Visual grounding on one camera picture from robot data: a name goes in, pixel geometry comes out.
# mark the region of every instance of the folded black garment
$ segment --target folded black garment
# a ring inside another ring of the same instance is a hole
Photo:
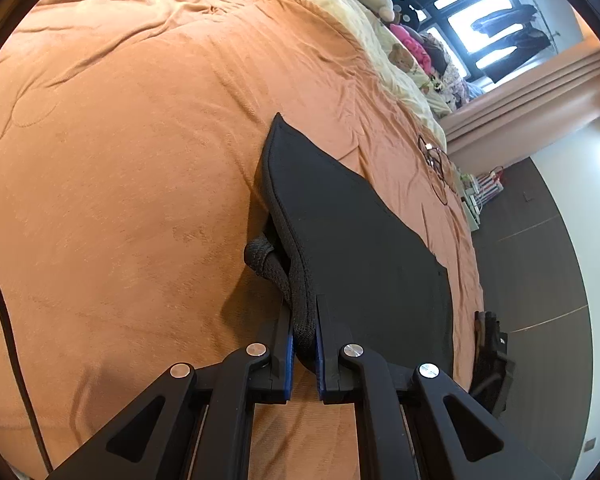
[[[319,301],[332,322],[348,327],[350,342],[397,365],[434,363],[451,375],[446,269],[370,184],[279,114],[262,153],[262,175],[273,229],[247,244],[245,262],[290,305],[303,364],[315,367]]]

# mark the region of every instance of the beige curtain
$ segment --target beige curtain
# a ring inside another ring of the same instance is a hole
[[[593,36],[440,121],[449,157],[481,174],[510,166],[600,117]]]

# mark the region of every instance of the black cable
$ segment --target black cable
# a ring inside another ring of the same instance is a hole
[[[13,378],[16,380],[18,385],[18,391],[24,404],[24,409],[29,417],[29,423],[31,424],[31,430],[33,436],[36,438],[40,455],[42,456],[42,462],[45,463],[47,473],[51,473],[54,468],[51,465],[49,454],[46,452],[45,441],[42,439],[42,432],[40,431],[40,425],[36,418],[36,412],[33,410],[33,404],[27,391],[27,386],[24,383],[24,377],[22,375],[22,369],[20,368],[20,362],[18,361],[18,353],[16,351],[16,341],[13,338],[13,328],[11,327],[11,320],[9,319],[9,313],[7,311],[7,305],[4,303],[4,296],[0,290],[0,325],[2,327],[2,334],[4,335],[4,342],[7,345],[7,353],[9,355],[9,362],[11,363],[11,371],[13,371]]]

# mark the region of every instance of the orange blanket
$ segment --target orange blanket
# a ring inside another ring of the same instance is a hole
[[[0,53],[0,284],[55,465],[172,363],[218,362],[276,315],[242,249],[277,111],[448,269],[468,386],[482,291],[461,206],[333,18],[305,0],[42,0]],[[299,366],[294,387],[256,412],[251,477],[355,478],[352,407],[321,405]],[[1,333],[0,451],[44,478]]]

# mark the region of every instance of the wall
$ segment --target wall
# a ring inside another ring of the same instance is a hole
[[[516,361],[500,421],[563,480],[582,448],[592,384],[587,297],[557,205],[530,158],[507,168],[474,246],[484,306]]]
[[[549,32],[554,35],[556,32],[559,33],[554,37],[558,53],[582,41],[576,15],[567,0],[520,0],[520,2],[536,5],[547,22]],[[538,21],[537,27],[545,30],[541,20]]]
[[[573,475],[584,480],[600,460],[600,119],[532,159],[564,219],[589,303],[593,385],[585,440],[596,438],[596,446],[580,455]]]

